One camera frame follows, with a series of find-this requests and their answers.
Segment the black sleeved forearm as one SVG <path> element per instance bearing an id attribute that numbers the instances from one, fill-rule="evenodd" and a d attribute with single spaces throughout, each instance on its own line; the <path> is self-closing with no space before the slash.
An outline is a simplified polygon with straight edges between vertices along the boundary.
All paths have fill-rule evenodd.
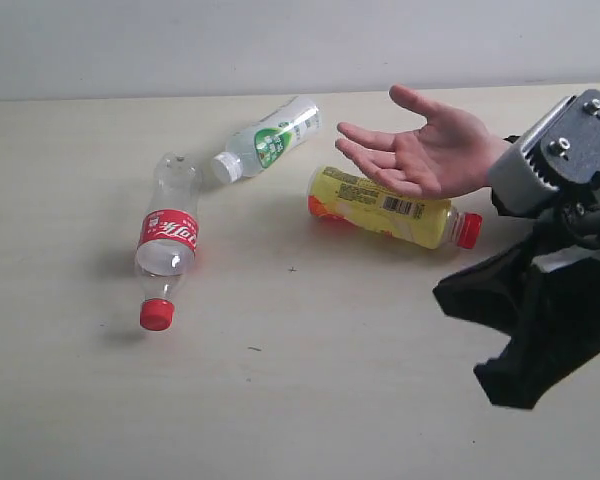
<path id="1" fill-rule="evenodd" d="M 488 170 L 491 202 L 501 216 L 530 218 L 536 200 L 529 165 L 520 155 L 519 135 L 505 138 L 505 152 Z"/>

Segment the person's open bare hand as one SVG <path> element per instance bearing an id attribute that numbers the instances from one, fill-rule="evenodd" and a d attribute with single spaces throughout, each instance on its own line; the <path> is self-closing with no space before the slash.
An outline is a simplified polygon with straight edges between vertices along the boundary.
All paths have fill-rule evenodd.
<path id="1" fill-rule="evenodd" d="M 389 97 L 425 124 L 388 133 L 340 122 L 335 148 L 369 179 L 397 194 L 456 198 L 488 186 L 488 171 L 509 143 L 475 115 L 396 84 Z"/>

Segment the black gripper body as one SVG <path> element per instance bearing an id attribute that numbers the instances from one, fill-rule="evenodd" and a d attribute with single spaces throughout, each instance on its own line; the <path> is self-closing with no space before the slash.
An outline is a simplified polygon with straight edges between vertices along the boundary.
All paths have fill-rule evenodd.
<path id="1" fill-rule="evenodd" d="M 434 287 L 442 312 L 529 348 L 559 336 L 600 340 L 600 207 L 563 203 L 503 251 Z"/>

